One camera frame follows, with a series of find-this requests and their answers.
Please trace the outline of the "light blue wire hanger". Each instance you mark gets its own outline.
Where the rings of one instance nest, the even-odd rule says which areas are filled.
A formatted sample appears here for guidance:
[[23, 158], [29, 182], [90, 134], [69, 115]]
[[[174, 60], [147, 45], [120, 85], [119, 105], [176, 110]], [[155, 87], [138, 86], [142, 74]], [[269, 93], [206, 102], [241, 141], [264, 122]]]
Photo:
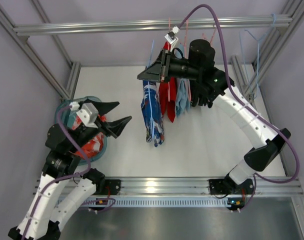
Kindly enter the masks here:
[[[155, 40], [152, 40], [152, 44], [151, 44], [151, 50], [150, 50], [150, 57], [149, 60], [147, 62], [146, 67], [149, 67], [151, 65], [151, 61], [152, 61], [152, 55], [153, 55], [153, 50], [154, 50], [154, 44], [155, 44]], [[150, 128], [151, 128], [151, 138], [154, 138], [155, 135], [155, 125], [154, 125], [154, 119], [153, 119], [153, 107], [152, 107], [152, 100], [151, 100], [151, 88], [150, 88], [150, 82], [148, 81], [147, 83], [148, 86], [148, 99], [149, 99], [149, 108], [150, 108]]]

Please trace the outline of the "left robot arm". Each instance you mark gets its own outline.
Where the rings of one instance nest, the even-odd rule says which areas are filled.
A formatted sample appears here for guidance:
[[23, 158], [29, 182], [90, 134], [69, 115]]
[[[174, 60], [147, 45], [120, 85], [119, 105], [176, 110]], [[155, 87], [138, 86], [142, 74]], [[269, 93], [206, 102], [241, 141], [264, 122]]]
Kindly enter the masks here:
[[102, 133], [118, 138], [132, 119], [126, 116], [108, 122], [101, 119], [119, 105], [89, 98], [73, 100], [56, 114], [47, 132], [50, 149], [41, 171], [33, 201], [18, 226], [8, 236], [13, 240], [57, 240], [73, 214], [94, 193], [105, 187], [105, 175], [91, 167], [82, 147]]

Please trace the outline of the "blue patterned trousers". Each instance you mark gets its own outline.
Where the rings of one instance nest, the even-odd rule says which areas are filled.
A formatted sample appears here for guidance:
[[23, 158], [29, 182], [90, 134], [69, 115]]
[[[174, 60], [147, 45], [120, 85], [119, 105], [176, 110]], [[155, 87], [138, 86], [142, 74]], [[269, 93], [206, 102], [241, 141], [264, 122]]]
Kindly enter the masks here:
[[154, 147], [158, 147], [165, 141], [165, 131], [163, 125], [163, 118], [161, 113], [161, 106], [159, 101], [159, 96], [157, 93], [157, 85], [155, 82], [150, 83], [150, 95], [152, 104], [152, 117], [154, 120], [154, 138], [151, 135], [151, 125], [150, 125], [150, 104], [148, 96], [148, 81], [142, 82], [143, 98], [141, 102], [141, 112], [144, 120], [144, 125], [146, 129], [146, 142], [153, 143]]

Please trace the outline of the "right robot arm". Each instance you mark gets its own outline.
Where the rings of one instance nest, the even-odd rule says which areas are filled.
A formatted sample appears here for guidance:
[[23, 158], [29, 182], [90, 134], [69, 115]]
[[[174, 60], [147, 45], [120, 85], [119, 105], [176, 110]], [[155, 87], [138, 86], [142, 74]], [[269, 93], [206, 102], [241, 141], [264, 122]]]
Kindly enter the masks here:
[[226, 71], [215, 67], [215, 50], [205, 39], [189, 44], [188, 57], [177, 57], [178, 48], [162, 49], [155, 60], [138, 74], [138, 80], [166, 83], [171, 78], [191, 81], [193, 101], [207, 101], [224, 111], [243, 131], [252, 148], [242, 160], [221, 179], [211, 179], [212, 195], [252, 194], [251, 177], [263, 172], [279, 155], [291, 133], [277, 129], [243, 98]]

